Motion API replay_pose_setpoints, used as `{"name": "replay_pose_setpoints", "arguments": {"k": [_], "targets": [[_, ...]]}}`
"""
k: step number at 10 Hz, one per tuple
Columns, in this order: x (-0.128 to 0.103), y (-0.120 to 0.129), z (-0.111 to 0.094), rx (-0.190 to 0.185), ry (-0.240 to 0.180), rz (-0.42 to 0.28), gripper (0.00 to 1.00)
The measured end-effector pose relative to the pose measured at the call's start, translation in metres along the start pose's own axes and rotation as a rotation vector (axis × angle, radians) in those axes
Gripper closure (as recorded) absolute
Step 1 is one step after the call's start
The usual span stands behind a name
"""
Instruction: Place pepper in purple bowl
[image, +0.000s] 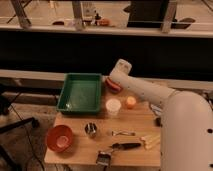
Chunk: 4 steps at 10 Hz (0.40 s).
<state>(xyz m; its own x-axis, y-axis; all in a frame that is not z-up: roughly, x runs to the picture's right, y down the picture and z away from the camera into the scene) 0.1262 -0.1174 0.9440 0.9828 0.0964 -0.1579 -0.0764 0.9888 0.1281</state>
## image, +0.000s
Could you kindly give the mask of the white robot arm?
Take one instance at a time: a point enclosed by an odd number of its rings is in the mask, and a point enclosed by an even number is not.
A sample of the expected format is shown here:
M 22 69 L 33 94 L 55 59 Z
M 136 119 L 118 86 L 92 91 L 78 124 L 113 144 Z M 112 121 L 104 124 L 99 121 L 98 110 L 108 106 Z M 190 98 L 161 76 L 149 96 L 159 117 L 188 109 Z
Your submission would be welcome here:
M 199 94 L 132 77 L 119 59 L 109 79 L 162 109 L 161 171 L 213 171 L 213 110 Z

